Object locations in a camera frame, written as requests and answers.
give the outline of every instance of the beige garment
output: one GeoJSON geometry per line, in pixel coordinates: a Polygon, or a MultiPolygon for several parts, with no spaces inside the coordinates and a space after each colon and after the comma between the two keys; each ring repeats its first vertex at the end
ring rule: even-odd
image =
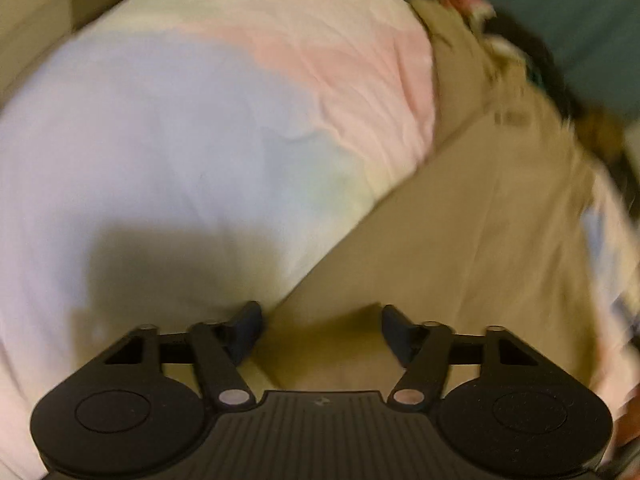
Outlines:
{"type": "Polygon", "coordinates": [[[412,5],[434,49],[435,154],[273,312],[254,357],[280,387],[387,394],[402,370],[366,306],[393,303],[460,333],[504,325],[588,383],[585,155],[522,66],[489,54],[452,10],[412,5]]]}

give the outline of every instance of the brown fabric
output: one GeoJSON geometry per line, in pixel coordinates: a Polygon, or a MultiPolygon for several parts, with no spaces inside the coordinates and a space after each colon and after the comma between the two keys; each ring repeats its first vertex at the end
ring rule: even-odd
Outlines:
{"type": "Polygon", "coordinates": [[[494,59],[452,11],[412,4],[434,48],[435,156],[276,308],[254,357],[280,387],[386,394],[402,370],[366,306],[393,303],[461,333],[505,325],[586,383],[590,167],[523,67],[494,59]]]}

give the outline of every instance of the blue fabric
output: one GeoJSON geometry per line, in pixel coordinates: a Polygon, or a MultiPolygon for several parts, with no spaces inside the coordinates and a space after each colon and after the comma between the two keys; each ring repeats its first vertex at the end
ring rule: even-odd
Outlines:
{"type": "Polygon", "coordinates": [[[489,0],[549,46],[583,99],[640,116],[640,0],[489,0]]]}

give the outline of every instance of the ribbed black surface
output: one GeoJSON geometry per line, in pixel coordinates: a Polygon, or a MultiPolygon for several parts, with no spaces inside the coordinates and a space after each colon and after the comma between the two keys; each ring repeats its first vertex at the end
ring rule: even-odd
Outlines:
{"type": "Polygon", "coordinates": [[[423,415],[395,412],[377,393],[274,392],[256,410],[220,418],[172,480],[472,480],[423,415]]]}

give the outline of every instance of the teal surface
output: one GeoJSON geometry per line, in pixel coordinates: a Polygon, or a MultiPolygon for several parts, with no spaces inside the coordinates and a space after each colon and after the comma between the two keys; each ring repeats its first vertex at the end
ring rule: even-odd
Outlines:
{"type": "Polygon", "coordinates": [[[640,116],[640,0],[489,0],[539,35],[583,99],[640,116]]]}

